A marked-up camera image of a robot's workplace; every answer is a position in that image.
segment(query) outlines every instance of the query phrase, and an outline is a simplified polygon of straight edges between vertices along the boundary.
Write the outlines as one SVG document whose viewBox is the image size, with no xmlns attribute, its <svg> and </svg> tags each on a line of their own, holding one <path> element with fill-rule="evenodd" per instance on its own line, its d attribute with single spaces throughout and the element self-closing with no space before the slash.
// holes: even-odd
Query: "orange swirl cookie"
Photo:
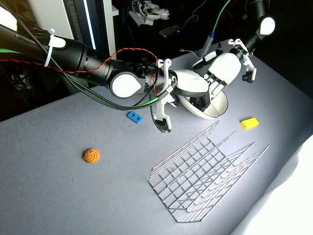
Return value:
<svg viewBox="0 0 313 235">
<path fill-rule="evenodd" d="M 86 163 L 96 163 L 100 159 L 100 151 L 95 148 L 89 148 L 85 151 L 83 158 Z"/>
</svg>

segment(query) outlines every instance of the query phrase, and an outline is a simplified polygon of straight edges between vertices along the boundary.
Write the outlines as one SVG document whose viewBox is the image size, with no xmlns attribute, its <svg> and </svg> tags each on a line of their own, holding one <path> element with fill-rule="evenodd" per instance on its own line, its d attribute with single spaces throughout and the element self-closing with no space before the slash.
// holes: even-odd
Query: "white led strip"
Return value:
<svg viewBox="0 0 313 235">
<path fill-rule="evenodd" d="M 87 0 L 84 0 L 84 7 L 85 7 L 86 16 L 87 16 L 87 23 L 88 23 L 89 33 L 90 33 L 90 37 L 91 37 L 92 48 L 96 50 L 96 44 L 94 43 L 93 32 L 92 32 L 90 16 L 89 16 L 89 11 L 88 11 L 88 5 L 87 5 Z"/>
</svg>

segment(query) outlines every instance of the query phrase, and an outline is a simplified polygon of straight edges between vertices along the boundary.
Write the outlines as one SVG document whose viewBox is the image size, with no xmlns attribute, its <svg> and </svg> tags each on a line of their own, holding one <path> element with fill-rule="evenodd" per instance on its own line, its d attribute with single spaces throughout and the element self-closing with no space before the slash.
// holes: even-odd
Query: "blue toy brick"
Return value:
<svg viewBox="0 0 313 235">
<path fill-rule="evenodd" d="M 142 116 L 138 115 L 137 113 L 135 113 L 134 111 L 131 111 L 127 114 L 127 117 L 129 117 L 131 120 L 133 120 L 134 122 L 141 123 L 141 121 L 143 120 Z"/>
</svg>

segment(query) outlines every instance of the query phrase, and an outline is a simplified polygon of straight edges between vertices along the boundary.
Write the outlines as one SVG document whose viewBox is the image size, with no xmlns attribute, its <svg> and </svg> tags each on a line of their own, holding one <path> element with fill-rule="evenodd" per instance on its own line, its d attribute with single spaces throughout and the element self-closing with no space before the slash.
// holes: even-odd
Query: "wire basket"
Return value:
<svg viewBox="0 0 313 235">
<path fill-rule="evenodd" d="M 224 155 L 208 137 L 218 122 L 156 165 L 149 183 L 179 223 L 200 222 L 269 148 L 239 161 L 255 143 Z"/>
</svg>

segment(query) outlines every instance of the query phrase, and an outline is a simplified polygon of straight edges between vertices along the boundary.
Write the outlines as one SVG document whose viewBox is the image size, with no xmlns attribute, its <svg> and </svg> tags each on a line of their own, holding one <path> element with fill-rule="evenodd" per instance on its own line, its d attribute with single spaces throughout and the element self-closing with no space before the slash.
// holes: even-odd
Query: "blue connector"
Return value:
<svg viewBox="0 0 313 235">
<path fill-rule="evenodd" d="M 131 111 L 127 114 L 127 117 L 129 117 L 129 119 L 133 120 L 134 122 L 141 123 L 141 121 L 143 120 L 142 116 L 138 115 L 137 113 L 135 113 L 134 111 Z"/>
</svg>

